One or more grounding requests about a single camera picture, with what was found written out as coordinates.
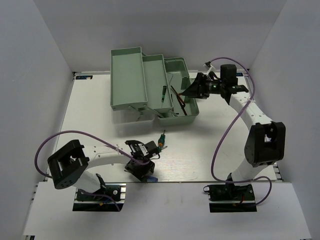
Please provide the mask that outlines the long brown hex key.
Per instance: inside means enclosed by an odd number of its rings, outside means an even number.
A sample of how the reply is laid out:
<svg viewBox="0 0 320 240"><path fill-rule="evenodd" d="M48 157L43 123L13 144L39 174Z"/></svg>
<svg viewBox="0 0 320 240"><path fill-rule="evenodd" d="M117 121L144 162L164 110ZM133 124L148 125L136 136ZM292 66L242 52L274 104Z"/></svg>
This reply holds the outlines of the long brown hex key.
<svg viewBox="0 0 320 240"><path fill-rule="evenodd" d="M185 110L185 107L183 107L183 108L181 108L181 109L182 109L184 115L187 116L188 114L187 114L187 112L186 112L186 110Z"/></svg>

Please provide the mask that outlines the brown hex key front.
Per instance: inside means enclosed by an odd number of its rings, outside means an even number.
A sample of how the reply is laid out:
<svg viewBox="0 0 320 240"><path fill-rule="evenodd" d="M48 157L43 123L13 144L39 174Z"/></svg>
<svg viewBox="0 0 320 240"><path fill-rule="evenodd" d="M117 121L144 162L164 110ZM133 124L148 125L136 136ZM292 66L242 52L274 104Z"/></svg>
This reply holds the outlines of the brown hex key front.
<svg viewBox="0 0 320 240"><path fill-rule="evenodd" d="M175 90L175 88L171 85L170 86L171 87L171 90L173 91L173 93L175 94L175 96L176 96L176 94L178 94L178 92Z"/></svg>

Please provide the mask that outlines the thin green precision screwdriver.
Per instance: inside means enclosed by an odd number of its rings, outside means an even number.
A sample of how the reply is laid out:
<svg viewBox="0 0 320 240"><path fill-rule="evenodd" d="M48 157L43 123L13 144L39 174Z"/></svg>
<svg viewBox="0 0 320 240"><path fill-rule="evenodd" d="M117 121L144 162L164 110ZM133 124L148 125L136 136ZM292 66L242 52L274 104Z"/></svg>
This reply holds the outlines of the thin green precision screwdriver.
<svg viewBox="0 0 320 240"><path fill-rule="evenodd" d="M161 103L164 103L165 97L166 97L166 92L167 92L168 87L164 85L162 87L162 93L161 93Z"/></svg>

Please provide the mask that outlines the mint green plastic toolbox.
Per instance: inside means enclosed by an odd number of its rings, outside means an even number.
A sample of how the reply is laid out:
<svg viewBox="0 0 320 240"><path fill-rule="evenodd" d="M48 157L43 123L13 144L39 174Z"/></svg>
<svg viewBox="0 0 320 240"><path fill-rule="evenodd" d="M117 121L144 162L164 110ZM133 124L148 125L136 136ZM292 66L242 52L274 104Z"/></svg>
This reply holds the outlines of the mint green plastic toolbox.
<svg viewBox="0 0 320 240"><path fill-rule="evenodd" d="M199 115L195 99L180 95L192 83L183 57L146 55L142 48L110 51L110 107L116 125L150 125L158 120L162 127L188 125ZM161 103L163 86L167 86ZM171 86L185 102L184 115Z"/></svg>

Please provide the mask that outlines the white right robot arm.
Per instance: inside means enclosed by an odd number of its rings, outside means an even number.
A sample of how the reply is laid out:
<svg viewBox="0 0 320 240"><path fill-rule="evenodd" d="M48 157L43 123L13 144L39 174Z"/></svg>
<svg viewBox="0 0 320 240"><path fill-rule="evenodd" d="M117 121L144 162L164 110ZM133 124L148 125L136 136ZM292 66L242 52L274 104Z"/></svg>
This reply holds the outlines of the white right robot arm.
<svg viewBox="0 0 320 240"><path fill-rule="evenodd" d="M266 167L282 160L285 153L286 126L283 122L273 121L254 101L256 88L249 90L238 83L237 67L242 64L233 59L231 64L222 64L219 75L211 70L206 74L198 73L192 84L182 96L194 99L207 99L210 95L219 95L233 108L237 115L219 140L212 161L215 162L218 151L227 134L241 119L248 129L244 146L244 160L223 181L226 195L236 200L244 193L244 187L261 179L259 173Z"/></svg>

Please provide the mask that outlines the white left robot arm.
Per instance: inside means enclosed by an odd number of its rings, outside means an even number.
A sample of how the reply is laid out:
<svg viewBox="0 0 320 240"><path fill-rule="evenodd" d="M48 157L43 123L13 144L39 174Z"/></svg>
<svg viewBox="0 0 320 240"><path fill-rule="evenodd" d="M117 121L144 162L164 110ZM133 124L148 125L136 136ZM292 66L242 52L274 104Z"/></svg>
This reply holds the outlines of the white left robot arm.
<svg viewBox="0 0 320 240"><path fill-rule="evenodd" d="M91 173L90 168L105 165L124 165L124 170L141 182L154 173L153 157L159 157L161 147L154 141L146 144L138 140L127 140L130 156L120 153L116 148L107 152L105 146L84 146L79 140L72 140L51 155L47 162L55 189L62 190L76 187L99 200L105 196L107 186L98 173Z"/></svg>

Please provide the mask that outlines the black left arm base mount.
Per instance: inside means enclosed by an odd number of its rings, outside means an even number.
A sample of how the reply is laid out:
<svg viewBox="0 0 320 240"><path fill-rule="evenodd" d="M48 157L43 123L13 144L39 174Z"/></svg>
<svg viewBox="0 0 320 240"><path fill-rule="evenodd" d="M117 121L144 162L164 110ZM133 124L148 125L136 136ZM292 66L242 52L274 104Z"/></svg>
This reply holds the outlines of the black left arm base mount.
<svg viewBox="0 0 320 240"><path fill-rule="evenodd" d="M77 190L72 211L117 213L122 210L125 197L125 183L107 183L105 189L89 194L85 194L83 190Z"/></svg>

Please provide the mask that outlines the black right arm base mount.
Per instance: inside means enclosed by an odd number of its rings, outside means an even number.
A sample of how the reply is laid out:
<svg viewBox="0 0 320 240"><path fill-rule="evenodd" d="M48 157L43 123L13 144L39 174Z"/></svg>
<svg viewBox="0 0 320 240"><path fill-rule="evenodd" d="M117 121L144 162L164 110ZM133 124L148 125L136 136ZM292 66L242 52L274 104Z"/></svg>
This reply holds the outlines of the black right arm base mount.
<svg viewBox="0 0 320 240"><path fill-rule="evenodd" d="M256 199L251 184L211 184L203 187L208 194L211 213L253 213L257 212Z"/></svg>

